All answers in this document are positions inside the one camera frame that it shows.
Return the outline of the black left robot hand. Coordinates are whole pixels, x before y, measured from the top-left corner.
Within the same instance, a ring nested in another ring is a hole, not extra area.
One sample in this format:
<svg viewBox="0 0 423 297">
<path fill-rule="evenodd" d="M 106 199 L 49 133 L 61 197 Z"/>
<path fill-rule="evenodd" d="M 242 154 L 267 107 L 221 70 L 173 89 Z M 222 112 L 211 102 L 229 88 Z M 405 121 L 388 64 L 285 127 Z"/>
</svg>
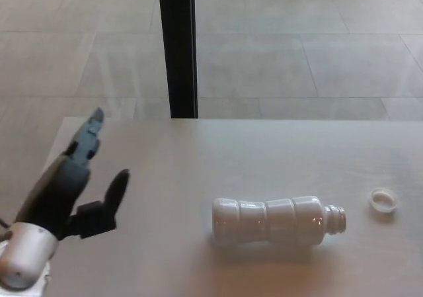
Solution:
<svg viewBox="0 0 423 297">
<path fill-rule="evenodd" d="M 98 107 L 43 172 L 19 210 L 16 222 L 40 226 L 59 241 L 72 235 L 85 239 L 116 229 L 116 213 L 130 180 L 128 169 L 115 176 L 104 200 L 80 205 L 72 213 L 91 177 L 89 165 L 100 147 L 103 122 L 104 112 Z"/>
</svg>

